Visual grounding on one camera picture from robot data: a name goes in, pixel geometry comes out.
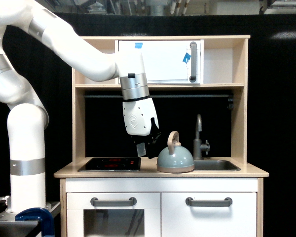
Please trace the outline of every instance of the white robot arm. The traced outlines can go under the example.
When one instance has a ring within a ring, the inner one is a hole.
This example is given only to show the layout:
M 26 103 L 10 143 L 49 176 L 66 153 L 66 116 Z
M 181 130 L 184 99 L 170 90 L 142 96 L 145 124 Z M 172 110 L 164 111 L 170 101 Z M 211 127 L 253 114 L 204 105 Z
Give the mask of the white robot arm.
M 7 25 L 32 35 L 91 80 L 119 77 L 126 131 L 137 144 L 138 156 L 146 155 L 147 144 L 155 143 L 160 133 L 141 53 L 101 53 L 34 0 L 0 0 L 0 101 L 11 109 L 7 124 L 13 212 L 45 207 L 43 131 L 49 118 L 32 86 L 5 55 L 2 38 Z

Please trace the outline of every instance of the faucet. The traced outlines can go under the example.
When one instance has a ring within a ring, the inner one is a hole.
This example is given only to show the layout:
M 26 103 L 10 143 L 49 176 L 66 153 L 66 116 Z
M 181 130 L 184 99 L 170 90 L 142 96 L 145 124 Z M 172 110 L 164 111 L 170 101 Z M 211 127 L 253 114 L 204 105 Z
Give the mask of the faucet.
M 199 138 L 199 132 L 203 130 L 202 128 L 202 117 L 200 114 L 197 115 L 196 120 L 196 128 L 195 128 L 195 139 L 193 140 L 193 158 L 194 160 L 202 160 L 204 159 L 202 157 L 202 152 L 206 152 L 208 154 L 209 152 L 209 143 L 206 140 L 206 143 L 202 144 L 202 140 Z

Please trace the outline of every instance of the white cabinet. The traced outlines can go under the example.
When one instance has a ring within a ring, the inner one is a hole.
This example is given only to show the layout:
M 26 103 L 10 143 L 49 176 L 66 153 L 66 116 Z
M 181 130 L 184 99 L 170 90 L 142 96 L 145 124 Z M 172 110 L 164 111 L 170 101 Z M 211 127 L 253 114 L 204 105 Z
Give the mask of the white cabinet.
M 188 206 L 187 198 L 198 203 Z M 230 206 L 214 207 L 226 198 Z M 256 236 L 256 193 L 162 193 L 161 200 L 162 237 Z
M 66 179 L 67 236 L 256 237 L 258 185 L 257 178 Z

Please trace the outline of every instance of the gray kettle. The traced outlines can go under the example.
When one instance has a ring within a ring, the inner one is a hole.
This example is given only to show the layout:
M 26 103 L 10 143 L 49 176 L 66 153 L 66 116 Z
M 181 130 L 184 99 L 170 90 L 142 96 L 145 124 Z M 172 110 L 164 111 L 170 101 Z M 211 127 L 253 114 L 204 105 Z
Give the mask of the gray kettle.
M 194 170 L 193 156 L 188 149 L 181 146 L 177 131 L 170 133 L 168 147 L 160 152 L 157 170 L 165 173 L 184 173 Z

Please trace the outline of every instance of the stovetop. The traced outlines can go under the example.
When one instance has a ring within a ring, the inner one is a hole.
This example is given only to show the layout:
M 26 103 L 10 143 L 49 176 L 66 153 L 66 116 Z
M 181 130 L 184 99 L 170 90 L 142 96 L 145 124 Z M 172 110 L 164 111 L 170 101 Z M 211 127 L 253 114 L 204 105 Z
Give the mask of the stovetop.
M 92 158 L 79 172 L 94 171 L 139 171 L 140 157 L 108 157 L 108 158 Z

